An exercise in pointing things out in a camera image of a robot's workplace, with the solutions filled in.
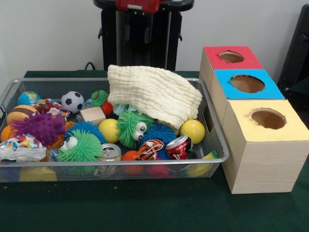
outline soda can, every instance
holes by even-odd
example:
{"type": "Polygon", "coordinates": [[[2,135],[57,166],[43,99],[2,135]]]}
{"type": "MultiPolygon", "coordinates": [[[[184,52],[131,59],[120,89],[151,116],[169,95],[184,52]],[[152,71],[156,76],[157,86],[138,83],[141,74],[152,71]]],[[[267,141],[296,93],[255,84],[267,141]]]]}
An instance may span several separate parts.
{"type": "MultiPolygon", "coordinates": [[[[98,159],[99,161],[121,161],[121,150],[120,147],[115,144],[103,144],[102,145],[102,156],[98,159]]],[[[106,165],[99,166],[95,170],[95,176],[99,178],[106,178],[113,175],[116,172],[117,166],[106,165]]]]}
{"type": "Polygon", "coordinates": [[[166,152],[170,159],[184,160],[192,148],[192,142],[188,135],[183,135],[173,140],[166,146],[166,152]]]}

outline white cloth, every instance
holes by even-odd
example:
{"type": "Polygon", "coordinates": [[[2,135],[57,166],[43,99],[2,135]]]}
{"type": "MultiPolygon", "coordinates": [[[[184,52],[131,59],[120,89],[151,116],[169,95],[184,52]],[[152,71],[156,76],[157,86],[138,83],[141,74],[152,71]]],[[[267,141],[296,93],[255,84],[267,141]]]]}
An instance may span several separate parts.
{"type": "Polygon", "coordinates": [[[146,67],[110,65],[111,104],[130,104],[139,113],[162,120],[176,129],[196,119],[202,94],[187,80],[170,71],[146,67]]]}

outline orange ball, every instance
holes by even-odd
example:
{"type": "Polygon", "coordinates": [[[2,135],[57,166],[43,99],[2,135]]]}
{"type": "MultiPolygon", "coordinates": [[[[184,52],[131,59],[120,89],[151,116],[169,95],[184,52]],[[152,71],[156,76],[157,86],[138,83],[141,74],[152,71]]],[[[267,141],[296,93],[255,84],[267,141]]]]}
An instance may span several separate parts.
{"type": "MultiPolygon", "coordinates": [[[[135,161],[135,156],[137,155],[137,151],[128,151],[126,152],[121,160],[122,161],[135,161]]],[[[144,170],[144,165],[129,165],[123,166],[125,173],[128,175],[139,175],[144,170]]]]}
{"type": "Polygon", "coordinates": [[[16,130],[11,129],[11,125],[6,126],[1,132],[1,142],[14,138],[14,132],[16,132],[16,130]]]}

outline black cable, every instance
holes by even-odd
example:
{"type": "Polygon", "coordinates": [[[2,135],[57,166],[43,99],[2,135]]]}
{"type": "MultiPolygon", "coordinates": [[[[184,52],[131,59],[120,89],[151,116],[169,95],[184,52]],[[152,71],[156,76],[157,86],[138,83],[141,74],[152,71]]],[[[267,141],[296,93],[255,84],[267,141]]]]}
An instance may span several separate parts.
{"type": "Polygon", "coordinates": [[[96,69],[92,62],[88,62],[88,63],[86,64],[84,70],[87,70],[87,68],[88,68],[89,65],[91,65],[92,70],[95,70],[95,69],[96,69]]]}

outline yellow ball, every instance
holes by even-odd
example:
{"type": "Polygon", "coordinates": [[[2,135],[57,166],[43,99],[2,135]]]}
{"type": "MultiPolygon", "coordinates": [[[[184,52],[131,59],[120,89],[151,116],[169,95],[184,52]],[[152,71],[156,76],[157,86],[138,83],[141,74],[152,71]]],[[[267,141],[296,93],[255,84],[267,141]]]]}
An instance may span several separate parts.
{"type": "Polygon", "coordinates": [[[117,120],[109,118],[102,121],[98,126],[98,130],[104,135],[107,143],[114,144],[118,141],[117,133],[119,129],[117,123],[117,120]]]}
{"type": "Polygon", "coordinates": [[[205,136],[205,128],[199,121],[190,119],[180,127],[180,135],[188,135],[192,144],[198,144],[205,136]]]}

